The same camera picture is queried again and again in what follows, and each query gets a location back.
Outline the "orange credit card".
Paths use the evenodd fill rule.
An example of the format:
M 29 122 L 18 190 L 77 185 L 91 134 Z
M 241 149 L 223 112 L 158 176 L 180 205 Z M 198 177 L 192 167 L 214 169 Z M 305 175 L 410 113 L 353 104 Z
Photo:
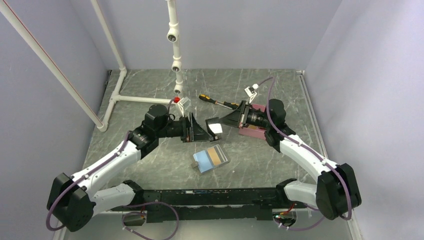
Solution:
M 207 148 L 206 152 L 213 167 L 220 166 L 230 161 L 219 144 Z

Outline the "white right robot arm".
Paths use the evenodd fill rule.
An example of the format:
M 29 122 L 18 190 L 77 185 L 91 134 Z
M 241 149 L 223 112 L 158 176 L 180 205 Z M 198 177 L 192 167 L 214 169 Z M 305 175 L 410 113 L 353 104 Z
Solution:
M 277 185 L 276 203 L 287 208 L 293 202 L 316 207 L 329 220 L 350 220 L 354 208 L 362 203 L 354 169 L 347 163 L 338 164 L 312 149 L 286 123 L 286 111 L 281 100 L 272 98 L 264 111 L 243 100 L 218 123 L 234 128 L 253 125 L 264 129 L 265 141 L 277 152 L 294 160 L 314 180 L 304 183 L 295 178 Z

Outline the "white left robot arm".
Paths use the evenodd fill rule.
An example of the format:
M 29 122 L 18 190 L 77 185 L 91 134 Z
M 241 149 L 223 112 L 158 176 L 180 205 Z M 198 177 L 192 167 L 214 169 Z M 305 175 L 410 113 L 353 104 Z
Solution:
M 152 105 L 141 125 L 128 131 L 114 150 L 83 170 L 54 178 L 46 205 L 46 228 L 52 232 L 62 228 L 75 232 L 103 211 L 120 206 L 139 209 L 144 203 L 144 191 L 135 182 L 127 180 L 115 187 L 102 187 L 150 154 L 161 138 L 180 138 L 183 143 L 212 142 L 221 133 L 217 117 L 206 120 L 206 128 L 202 128 L 193 113 L 176 119 L 169 107 Z

